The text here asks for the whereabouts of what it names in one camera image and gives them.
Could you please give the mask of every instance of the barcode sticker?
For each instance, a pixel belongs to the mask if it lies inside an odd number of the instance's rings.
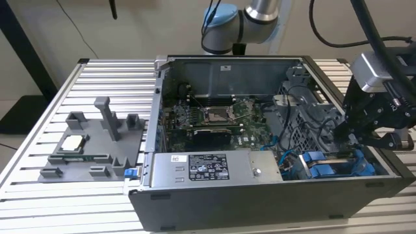
[[[187,162],[188,155],[172,155],[171,162]]]

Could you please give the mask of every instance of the black stand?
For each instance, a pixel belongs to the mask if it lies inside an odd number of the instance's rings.
[[[47,107],[44,96],[23,96],[0,120],[0,133],[28,134]]]
[[[39,59],[7,0],[0,0],[0,29],[40,89],[43,96],[23,96],[0,120],[0,133],[29,133],[57,89]]]

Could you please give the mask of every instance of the black pole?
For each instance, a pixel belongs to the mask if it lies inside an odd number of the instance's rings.
[[[48,102],[57,89],[7,0],[0,0],[0,29]]]

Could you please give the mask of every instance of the white sticker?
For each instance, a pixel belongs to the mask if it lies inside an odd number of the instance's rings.
[[[232,66],[231,65],[225,65],[220,67],[221,71],[231,71],[232,70]]]
[[[188,155],[172,155],[171,162],[187,162]]]

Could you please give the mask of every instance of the blue latch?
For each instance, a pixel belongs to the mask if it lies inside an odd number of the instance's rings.
[[[124,178],[137,179],[137,177],[139,177],[137,169],[125,169]]]

